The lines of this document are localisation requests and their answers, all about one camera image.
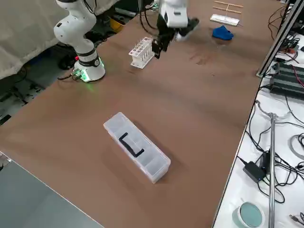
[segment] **white cloth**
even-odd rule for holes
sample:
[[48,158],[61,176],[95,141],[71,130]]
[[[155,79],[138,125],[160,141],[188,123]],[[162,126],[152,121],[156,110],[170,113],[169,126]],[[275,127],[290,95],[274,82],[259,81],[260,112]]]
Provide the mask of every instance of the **white cloth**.
[[[118,0],[97,0],[96,14]],[[87,0],[93,8],[94,0]],[[23,64],[55,45],[53,27],[68,15],[55,0],[1,0],[0,79],[17,73]]]

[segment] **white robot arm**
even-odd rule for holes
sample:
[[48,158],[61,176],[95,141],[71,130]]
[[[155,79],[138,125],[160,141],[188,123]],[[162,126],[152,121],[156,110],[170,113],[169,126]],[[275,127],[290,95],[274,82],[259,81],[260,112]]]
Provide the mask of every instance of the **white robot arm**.
[[72,46],[79,60],[74,72],[85,82],[95,81],[105,75],[104,65],[92,41],[84,38],[96,23],[96,16],[85,6],[83,0],[56,0],[57,4],[69,11],[69,15],[54,27],[56,38]]
[[167,51],[169,43],[176,38],[185,40],[197,27],[197,18],[189,19],[187,15],[187,0],[155,0],[159,4],[160,13],[157,20],[159,34],[152,42],[152,50],[156,58],[162,51]]
[[160,14],[169,28],[188,26],[187,0],[155,0],[160,6]]

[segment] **gray floor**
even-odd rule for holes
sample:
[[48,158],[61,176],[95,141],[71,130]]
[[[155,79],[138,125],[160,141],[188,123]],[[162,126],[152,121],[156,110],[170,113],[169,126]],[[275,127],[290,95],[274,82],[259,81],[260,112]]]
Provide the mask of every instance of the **gray floor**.
[[103,228],[14,162],[0,172],[2,228]]
[[[57,53],[56,49],[51,48],[47,52],[47,55],[38,57],[33,64],[26,64],[27,80],[22,80],[15,84],[21,94],[24,95],[27,102],[30,102],[43,91],[39,86],[33,86],[31,80],[46,88],[50,86],[57,77],[64,74],[64,71],[57,66],[60,55]],[[16,76],[5,78],[0,80],[0,86],[10,86],[14,81],[18,81],[18,79],[19,77]],[[15,96],[11,96],[4,102],[0,102],[0,119],[7,114],[13,116],[23,107],[23,105],[24,103]]]

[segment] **plastic storage box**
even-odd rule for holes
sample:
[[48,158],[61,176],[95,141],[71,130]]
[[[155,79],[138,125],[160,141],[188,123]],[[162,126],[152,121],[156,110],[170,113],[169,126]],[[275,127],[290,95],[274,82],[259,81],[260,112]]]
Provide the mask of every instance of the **plastic storage box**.
[[117,113],[104,123],[104,128],[152,183],[168,171],[170,159],[124,114]]

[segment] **power adapter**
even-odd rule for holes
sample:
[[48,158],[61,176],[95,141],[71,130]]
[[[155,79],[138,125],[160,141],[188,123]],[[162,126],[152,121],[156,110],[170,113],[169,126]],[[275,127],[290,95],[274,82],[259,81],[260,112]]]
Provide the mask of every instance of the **power adapter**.
[[265,173],[270,173],[270,153],[263,153],[260,159],[260,169]]
[[243,171],[255,182],[259,183],[265,176],[266,174],[261,170],[257,164],[255,164],[253,161],[251,162],[246,162],[240,157],[238,157],[244,164]]

